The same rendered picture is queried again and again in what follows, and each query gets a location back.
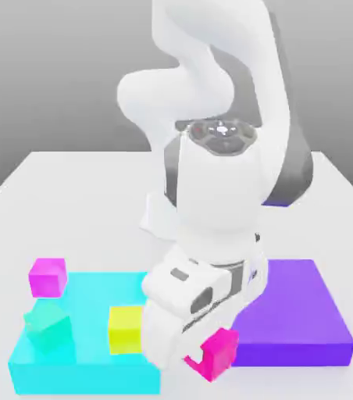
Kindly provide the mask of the small yellow cube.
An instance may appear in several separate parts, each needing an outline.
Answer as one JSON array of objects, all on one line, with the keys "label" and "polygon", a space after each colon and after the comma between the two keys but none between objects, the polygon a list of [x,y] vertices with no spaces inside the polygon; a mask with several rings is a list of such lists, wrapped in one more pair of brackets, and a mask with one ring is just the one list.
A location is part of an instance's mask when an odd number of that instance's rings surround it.
[{"label": "small yellow cube", "polygon": [[141,305],[112,306],[109,309],[109,351],[112,355],[141,353]]}]

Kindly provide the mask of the large purple box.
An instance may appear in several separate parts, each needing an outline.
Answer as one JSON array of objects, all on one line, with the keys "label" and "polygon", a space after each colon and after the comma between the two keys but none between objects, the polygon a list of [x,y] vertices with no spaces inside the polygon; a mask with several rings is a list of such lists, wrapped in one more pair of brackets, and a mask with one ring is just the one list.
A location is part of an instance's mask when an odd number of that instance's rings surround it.
[{"label": "large purple box", "polygon": [[264,292],[241,311],[235,367],[349,366],[353,337],[311,259],[272,259]]}]

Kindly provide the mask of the small magenta cube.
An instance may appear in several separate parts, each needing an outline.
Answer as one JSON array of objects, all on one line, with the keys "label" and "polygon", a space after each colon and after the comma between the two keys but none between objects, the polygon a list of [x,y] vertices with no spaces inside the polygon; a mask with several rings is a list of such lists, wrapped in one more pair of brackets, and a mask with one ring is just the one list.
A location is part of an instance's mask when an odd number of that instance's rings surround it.
[{"label": "small magenta cube", "polygon": [[64,258],[37,258],[28,273],[34,298],[60,298],[68,276]]}]

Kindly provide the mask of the large cyan box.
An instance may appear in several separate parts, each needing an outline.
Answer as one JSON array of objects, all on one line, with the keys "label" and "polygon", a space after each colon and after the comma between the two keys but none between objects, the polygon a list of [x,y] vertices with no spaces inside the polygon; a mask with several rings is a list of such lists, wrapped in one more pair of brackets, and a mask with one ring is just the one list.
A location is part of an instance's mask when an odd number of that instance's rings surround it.
[{"label": "large cyan box", "polygon": [[49,352],[21,333],[9,358],[18,395],[157,395],[161,373],[141,354],[111,355],[109,309],[143,305],[143,272],[71,272],[62,297],[53,303],[70,317],[72,336]]}]

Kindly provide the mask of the small teal cube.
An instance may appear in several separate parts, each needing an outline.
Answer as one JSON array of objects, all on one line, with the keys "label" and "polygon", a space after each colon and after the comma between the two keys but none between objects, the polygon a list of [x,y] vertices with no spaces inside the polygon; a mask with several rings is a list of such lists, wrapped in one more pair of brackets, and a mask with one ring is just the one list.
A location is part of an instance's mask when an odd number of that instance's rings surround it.
[{"label": "small teal cube", "polygon": [[51,352],[72,340],[70,315],[56,302],[37,301],[23,319],[27,337],[40,352]]}]

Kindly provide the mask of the small pink cube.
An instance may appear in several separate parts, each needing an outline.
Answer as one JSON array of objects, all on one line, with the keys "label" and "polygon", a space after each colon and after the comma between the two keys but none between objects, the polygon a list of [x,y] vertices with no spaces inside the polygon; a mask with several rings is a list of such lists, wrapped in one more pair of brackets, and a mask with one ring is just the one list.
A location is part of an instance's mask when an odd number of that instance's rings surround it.
[{"label": "small pink cube", "polygon": [[203,351],[201,362],[195,362],[189,356],[184,361],[208,382],[213,382],[233,364],[238,340],[239,333],[236,330],[220,328],[200,346]]}]

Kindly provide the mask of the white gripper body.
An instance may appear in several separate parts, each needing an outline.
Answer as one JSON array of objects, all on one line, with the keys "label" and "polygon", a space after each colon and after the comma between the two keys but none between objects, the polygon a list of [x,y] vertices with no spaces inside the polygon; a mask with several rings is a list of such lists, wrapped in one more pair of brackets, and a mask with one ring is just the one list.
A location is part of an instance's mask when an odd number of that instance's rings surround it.
[{"label": "white gripper body", "polygon": [[221,326],[214,316],[205,316],[183,331],[184,321],[180,317],[147,300],[142,314],[141,349],[146,359],[160,370],[187,356],[200,363],[204,355],[201,345]]}]

